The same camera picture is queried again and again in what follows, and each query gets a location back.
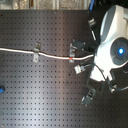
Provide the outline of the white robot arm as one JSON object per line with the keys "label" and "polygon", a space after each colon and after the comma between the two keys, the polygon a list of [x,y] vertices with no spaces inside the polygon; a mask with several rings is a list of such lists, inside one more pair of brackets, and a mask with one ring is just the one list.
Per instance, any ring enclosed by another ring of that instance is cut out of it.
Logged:
{"label": "white robot arm", "polygon": [[105,13],[98,46],[73,41],[75,49],[85,50],[94,55],[90,78],[96,81],[112,80],[110,71],[123,67],[128,62],[128,9],[113,5]]}

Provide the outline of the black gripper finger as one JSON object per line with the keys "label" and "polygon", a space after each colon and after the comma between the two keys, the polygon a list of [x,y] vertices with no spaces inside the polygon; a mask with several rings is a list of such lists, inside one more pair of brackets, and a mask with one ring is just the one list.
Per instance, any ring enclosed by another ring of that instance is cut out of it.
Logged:
{"label": "black gripper finger", "polygon": [[85,42],[80,42],[76,40],[72,42],[72,46],[78,50],[86,51],[88,53],[93,53],[95,50],[93,46],[87,45]]}

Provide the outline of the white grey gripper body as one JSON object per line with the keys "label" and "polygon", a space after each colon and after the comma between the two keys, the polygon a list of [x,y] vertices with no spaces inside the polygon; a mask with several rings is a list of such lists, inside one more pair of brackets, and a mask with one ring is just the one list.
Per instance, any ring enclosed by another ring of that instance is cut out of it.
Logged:
{"label": "white grey gripper body", "polygon": [[94,55],[93,62],[91,63],[91,65],[93,67],[102,68],[100,48],[98,46],[90,46],[89,52]]}

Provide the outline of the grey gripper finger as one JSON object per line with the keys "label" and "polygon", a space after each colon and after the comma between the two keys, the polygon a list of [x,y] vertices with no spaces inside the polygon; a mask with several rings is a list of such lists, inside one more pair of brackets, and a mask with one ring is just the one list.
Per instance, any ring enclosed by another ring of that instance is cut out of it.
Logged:
{"label": "grey gripper finger", "polygon": [[88,67],[88,64],[82,63],[80,65],[77,65],[74,67],[74,70],[77,74],[84,72],[86,68]]}

